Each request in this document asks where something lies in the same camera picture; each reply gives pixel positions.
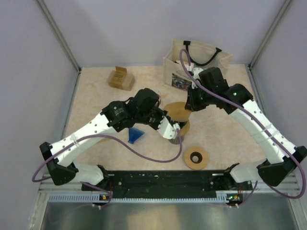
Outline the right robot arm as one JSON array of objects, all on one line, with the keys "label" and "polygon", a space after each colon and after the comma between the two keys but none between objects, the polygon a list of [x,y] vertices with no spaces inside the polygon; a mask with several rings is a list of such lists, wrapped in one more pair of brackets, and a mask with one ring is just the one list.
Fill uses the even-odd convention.
[{"label": "right robot arm", "polygon": [[[191,74],[198,84],[188,87],[185,109],[196,112],[216,105],[225,110],[248,131],[266,155],[266,159],[259,162],[232,166],[230,174],[224,177],[228,189],[234,190],[241,182],[249,180],[262,180],[277,187],[297,167],[295,161],[306,158],[306,147],[297,147],[287,140],[264,115],[245,86],[239,83],[229,86],[217,67],[194,68]],[[199,84],[218,97],[204,91]]]}]

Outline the brown paper coffee filter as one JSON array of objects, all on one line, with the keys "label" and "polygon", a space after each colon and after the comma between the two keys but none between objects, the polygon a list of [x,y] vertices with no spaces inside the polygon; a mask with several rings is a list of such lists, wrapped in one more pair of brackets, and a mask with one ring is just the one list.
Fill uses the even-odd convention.
[{"label": "brown paper coffee filter", "polygon": [[176,122],[187,122],[191,115],[190,110],[185,109],[185,102],[174,102],[169,103],[164,107],[164,110],[167,111],[168,116]]}]

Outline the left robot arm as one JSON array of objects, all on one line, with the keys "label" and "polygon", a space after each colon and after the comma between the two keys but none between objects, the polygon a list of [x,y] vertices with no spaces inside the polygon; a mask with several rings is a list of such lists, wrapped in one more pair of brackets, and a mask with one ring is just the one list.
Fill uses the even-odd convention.
[{"label": "left robot arm", "polygon": [[40,145],[41,153],[54,185],[72,181],[89,183],[98,190],[107,188],[109,179],[100,165],[77,162],[76,158],[99,141],[135,124],[148,125],[165,139],[179,136],[180,126],[168,112],[159,108],[159,95],[151,89],[139,90],[125,101],[112,101],[90,122],[68,137]]}]

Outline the wooden dripper ring stand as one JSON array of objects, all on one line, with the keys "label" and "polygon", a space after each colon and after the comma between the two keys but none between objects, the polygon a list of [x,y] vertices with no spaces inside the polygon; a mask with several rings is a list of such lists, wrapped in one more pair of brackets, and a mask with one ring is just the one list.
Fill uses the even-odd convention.
[{"label": "wooden dripper ring stand", "polygon": [[180,129],[180,135],[185,136],[189,132],[189,129],[190,129],[190,122],[187,121],[187,123]]}]

